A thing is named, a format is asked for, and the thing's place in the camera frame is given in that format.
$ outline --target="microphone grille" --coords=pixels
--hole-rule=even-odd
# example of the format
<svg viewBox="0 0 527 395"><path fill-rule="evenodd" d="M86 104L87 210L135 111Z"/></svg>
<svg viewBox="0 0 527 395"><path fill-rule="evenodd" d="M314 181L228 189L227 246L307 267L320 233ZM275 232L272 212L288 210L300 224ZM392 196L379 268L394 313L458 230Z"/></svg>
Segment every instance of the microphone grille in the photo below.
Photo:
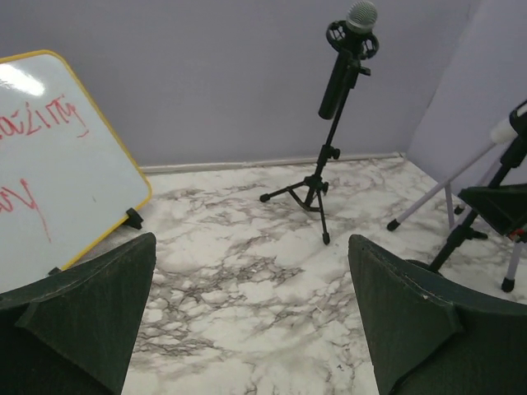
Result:
<svg viewBox="0 0 527 395"><path fill-rule="evenodd" d="M377 22L377 8L372 2L356 2L347 13L346 26L359 34L370 33Z"/></svg>

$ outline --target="wall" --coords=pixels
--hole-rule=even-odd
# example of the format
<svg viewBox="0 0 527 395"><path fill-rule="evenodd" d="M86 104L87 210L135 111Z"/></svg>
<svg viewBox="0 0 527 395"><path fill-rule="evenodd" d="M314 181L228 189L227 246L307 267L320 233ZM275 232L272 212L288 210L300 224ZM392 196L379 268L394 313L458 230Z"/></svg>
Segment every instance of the wall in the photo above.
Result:
<svg viewBox="0 0 527 395"><path fill-rule="evenodd" d="M336 144L405 151L478 0L377 0L379 54ZM313 156L349 0L3 2L0 55L62 54L140 165Z"/></svg>
<svg viewBox="0 0 527 395"><path fill-rule="evenodd" d="M484 147L496 123L527 98L525 21L524 0L482 1L408 150L432 177L451 174ZM504 148L459 177L455 190L476 183ZM511 173L506 184L526 182L525 169Z"/></svg>

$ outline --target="white marble floor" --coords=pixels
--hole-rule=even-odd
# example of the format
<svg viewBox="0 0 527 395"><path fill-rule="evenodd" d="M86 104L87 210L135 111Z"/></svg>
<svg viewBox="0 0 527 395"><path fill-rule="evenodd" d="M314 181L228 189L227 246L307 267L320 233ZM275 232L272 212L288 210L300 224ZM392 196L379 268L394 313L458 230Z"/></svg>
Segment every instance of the white marble floor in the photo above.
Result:
<svg viewBox="0 0 527 395"><path fill-rule="evenodd" d="M402 158L330 163L324 199L332 237L288 195L313 166L151 177L142 211L157 237L157 268L124 394L377 394L347 265L362 234L402 258L430 261L448 235L442 196L398 230L386 224L434 183ZM119 229L91 253L134 236ZM527 303L527 270L499 289L512 245L466 242L447 277Z"/></svg>

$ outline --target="black microphone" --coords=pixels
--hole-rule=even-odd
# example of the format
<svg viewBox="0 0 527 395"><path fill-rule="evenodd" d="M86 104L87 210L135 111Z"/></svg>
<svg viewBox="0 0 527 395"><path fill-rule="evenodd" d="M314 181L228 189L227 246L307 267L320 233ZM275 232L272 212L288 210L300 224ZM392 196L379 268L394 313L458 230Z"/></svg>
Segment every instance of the black microphone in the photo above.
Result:
<svg viewBox="0 0 527 395"><path fill-rule="evenodd" d="M338 103L343 95L343 79L349 65L350 56L360 59L364 50L364 41L371 37L371 31L377 22L377 9L371 2L360 1L352 5L343 24L345 36L339 43L341 50L333 66L328 87L324 93L319 116L330 120L334 117Z"/></svg>

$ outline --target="whiteboard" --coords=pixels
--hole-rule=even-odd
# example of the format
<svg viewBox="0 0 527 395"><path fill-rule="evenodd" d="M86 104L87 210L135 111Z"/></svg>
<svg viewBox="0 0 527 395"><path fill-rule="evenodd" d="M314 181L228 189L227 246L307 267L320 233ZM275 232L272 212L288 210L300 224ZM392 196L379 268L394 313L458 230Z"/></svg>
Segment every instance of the whiteboard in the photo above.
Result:
<svg viewBox="0 0 527 395"><path fill-rule="evenodd" d="M70 267L152 195L86 89L50 51L0 59L0 166L0 293Z"/></svg>

